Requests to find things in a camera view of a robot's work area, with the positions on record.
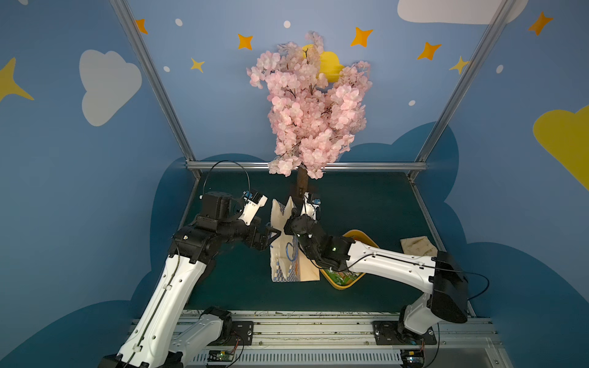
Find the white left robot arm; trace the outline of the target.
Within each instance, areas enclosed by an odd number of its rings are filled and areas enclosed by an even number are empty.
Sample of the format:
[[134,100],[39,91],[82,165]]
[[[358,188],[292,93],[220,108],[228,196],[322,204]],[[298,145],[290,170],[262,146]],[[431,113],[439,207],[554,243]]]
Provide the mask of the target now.
[[208,308],[198,322],[173,335],[193,288],[213,270],[225,244],[241,242],[260,251],[282,233],[262,228],[257,212],[268,199],[247,189],[236,199],[228,193],[202,192],[201,210],[173,236],[160,280],[137,326],[116,354],[101,367],[185,367],[207,345],[232,334],[232,315]]

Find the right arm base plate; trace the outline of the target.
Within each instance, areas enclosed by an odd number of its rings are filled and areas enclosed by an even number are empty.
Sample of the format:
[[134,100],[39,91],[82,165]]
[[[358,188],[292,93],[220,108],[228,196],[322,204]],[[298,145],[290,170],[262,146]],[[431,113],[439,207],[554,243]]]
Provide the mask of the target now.
[[426,334],[417,335],[398,328],[395,320],[376,320],[372,322],[373,335],[377,346],[422,346],[436,345],[437,338],[432,328]]

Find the green yellow soup packet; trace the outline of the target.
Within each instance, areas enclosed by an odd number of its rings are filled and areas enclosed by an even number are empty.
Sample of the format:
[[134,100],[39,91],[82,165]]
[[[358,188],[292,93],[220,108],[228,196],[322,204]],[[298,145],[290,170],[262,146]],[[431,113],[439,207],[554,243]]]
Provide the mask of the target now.
[[331,271],[327,270],[326,275],[337,286],[347,287],[361,278],[364,273],[357,273],[352,271]]

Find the blue checkered paper bag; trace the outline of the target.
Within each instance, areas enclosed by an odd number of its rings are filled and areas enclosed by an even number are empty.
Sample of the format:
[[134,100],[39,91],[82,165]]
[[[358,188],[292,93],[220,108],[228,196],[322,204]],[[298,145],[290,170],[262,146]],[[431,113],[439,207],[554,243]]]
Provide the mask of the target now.
[[269,247],[271,281],[274,283],[318,282],[319,270],[299,249],[297,239],[285,233],[286,222],[294,209],[295,204],[292,198],[288,199],[286,205],[276,199],[272,201],[270,224],[282,234]]

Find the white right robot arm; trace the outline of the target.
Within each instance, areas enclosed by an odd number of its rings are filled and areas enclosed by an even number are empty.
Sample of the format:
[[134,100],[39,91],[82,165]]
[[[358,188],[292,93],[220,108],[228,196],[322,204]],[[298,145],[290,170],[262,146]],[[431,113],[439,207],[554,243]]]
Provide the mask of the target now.
[[308,215],[291,216],[282,231],[294,237],[297,247],[320,270],[372,274],[421,291],[421,297],[400,312],[396,335],[401,340],[422,337],[441,321],[466,323],[470,300],[490,286],[488,277],[464,271],[445,251],[416,256],[375,248],[351,237],[330,236]]

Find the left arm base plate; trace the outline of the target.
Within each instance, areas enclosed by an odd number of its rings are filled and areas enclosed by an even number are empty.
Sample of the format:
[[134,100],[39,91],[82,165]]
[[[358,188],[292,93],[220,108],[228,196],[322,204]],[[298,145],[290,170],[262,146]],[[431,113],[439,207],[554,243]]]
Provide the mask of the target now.
[[233,321],[231,327],[222,333],[210,346],[251,346],[255,323],[253,321]]

